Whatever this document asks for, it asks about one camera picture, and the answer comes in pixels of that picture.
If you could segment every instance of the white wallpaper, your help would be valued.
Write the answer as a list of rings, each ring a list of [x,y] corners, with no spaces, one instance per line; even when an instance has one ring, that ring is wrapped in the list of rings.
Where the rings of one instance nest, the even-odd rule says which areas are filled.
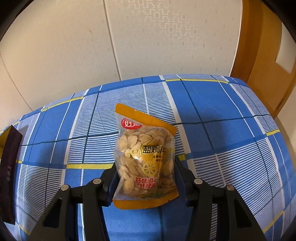
[[[241,12],[242,0],[34,0],[0,42],[1,71],[33,110],[118,80],[229,75]]]

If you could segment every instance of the silver pin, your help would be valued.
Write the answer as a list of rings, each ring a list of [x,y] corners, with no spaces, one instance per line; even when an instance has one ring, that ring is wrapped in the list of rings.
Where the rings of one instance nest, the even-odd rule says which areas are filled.
[[[227,185],[227,190],[229,191],[234,191],[234,186],[233,185]]]
[[[64,184],[63,186],[61,186],[62,191],[66,191],[68,188],[69,186],[67,184]]]
[[[96,178],[93,180],[93,184],[100,184],[101,182],[102,182],[102,180],[99,178]]]
[[[202,180],[200,178],[196,178],[194,179],[194,183],[200,185],[202,184]]]

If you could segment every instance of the snack bag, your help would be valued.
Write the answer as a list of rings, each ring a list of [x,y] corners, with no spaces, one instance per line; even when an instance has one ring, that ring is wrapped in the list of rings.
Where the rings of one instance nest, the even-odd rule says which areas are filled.
[[[113,203],[120,209],[158,207],[178,196],[174,176],[177,129],[123,104],[115,115],[114,158],[120,177]]]

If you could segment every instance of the blue plaid tablecloth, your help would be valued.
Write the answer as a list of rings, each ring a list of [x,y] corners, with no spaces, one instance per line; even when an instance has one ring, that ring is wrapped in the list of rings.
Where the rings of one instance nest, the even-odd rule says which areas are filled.
[[[232,184],[268,240],[277,241],[296,214],[296,176],[273,118],[241,80],[173,74],[90,88],[24,115],[15,171],[16,224],[26,240],[61,185],[87,184],[112,166],[118,135],[115,105],[126,104],[174,125],[176,155],[210,185]],[[79,240],[85,240],[83,205]],[[191,216],[179,198],[158,208],[103,208],[110,240],[184,240]],[[217,207],[213,205],[211,240]]]

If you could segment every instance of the striped fabric pattern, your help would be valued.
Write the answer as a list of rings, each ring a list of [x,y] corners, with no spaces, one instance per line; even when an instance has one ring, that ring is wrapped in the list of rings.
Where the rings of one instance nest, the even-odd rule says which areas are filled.
[[[296,176],[283,137],[251,89],[220,75],[171,74],[110,83],[75,93],[24,115],[15,173],[17,240],[27,240],[57,190],[100,177],[114,162],[115,105],[126,104],[177,128],[176,156],[210,185],[232,184],[268,241],[296,215]],[[185,240],[190,208],[178,197],[146,210],[104,208],[110,240]],[[213,205],[210,240],[215,240]],[[78,236],[85,241],[83,205]]]

